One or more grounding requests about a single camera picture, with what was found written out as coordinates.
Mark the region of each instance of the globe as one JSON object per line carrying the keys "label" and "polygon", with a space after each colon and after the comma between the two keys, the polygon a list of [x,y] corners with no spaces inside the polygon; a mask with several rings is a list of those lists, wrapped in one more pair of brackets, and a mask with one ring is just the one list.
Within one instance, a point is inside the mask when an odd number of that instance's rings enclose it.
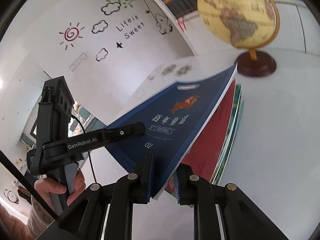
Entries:
{"label": "globe", "polygon": [[273,41],[279,27],[279,12],[273,0],[197,0],[205,25],[219,39],[235,48],[249,49],[236,62],[238,72],[266,76],[276,70],[275,60],[256,51]]}

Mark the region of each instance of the red book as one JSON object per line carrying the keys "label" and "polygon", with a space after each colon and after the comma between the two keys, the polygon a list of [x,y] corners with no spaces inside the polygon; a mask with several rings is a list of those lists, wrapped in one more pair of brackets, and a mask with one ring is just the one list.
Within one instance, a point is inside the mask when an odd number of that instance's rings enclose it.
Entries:
{"label": "red book", "polygon": [[[217,110],[194,142],[190,152],[182,160],[182,163],[191,166],[194,174],[209,182],[227,134],[235,88],[236,80],[233,80]],[[166,191],[174,192],[172,183],[171,179]]]}

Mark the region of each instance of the number 02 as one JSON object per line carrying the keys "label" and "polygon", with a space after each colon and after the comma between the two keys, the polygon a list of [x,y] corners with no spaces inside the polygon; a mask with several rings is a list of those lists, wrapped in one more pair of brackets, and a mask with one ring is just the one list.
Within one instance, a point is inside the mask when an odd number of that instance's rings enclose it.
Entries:
{"label": "number 02", "polygon": [[145,146],[145,147],[147,147],[147,148],[151,148],[151,147],[153,146],[153,144],[152,144],[152,143],[147,142],[144,146]]}

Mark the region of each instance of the bear drawing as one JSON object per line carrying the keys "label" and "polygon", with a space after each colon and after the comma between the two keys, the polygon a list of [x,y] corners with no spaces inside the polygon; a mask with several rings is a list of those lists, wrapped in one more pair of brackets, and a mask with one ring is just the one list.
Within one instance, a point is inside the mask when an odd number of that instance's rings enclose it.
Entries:
{"label": "bear drawing", "polygon": [[159,32],[162,35],[172,32],[172,25],[165,16],[156,13],[156,21],[156,26],[159,27]]}

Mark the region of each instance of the wooden globe base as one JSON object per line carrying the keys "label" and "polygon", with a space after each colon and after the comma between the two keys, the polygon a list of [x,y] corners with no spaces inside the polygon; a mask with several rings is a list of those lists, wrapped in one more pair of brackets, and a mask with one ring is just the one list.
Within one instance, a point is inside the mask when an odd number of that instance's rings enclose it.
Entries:
{"label": "wooden globe base", "polygon": [[249,77],[265,77],[272,74],[276,68],[276,61],[266,52],[255,51],[256,60],[252,59],[252,53],[244,52],[238,56],[238,72]]}

